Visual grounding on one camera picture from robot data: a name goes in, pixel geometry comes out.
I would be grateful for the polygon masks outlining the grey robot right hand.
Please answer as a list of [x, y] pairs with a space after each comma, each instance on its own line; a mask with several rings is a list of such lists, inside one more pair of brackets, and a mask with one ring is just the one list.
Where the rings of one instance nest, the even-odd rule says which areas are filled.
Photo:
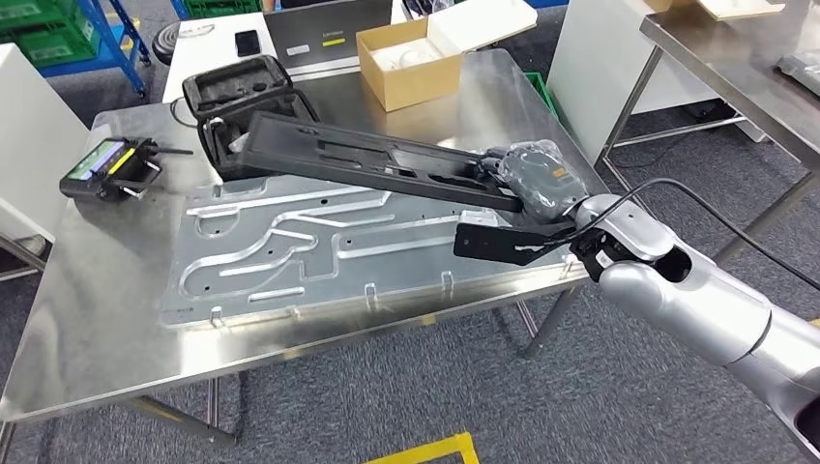
[[521, 201], [519, 223], [559, 221], [590, 196], [581, 176], [549, 139], [487, 149], [480, 175], [493, 178]]

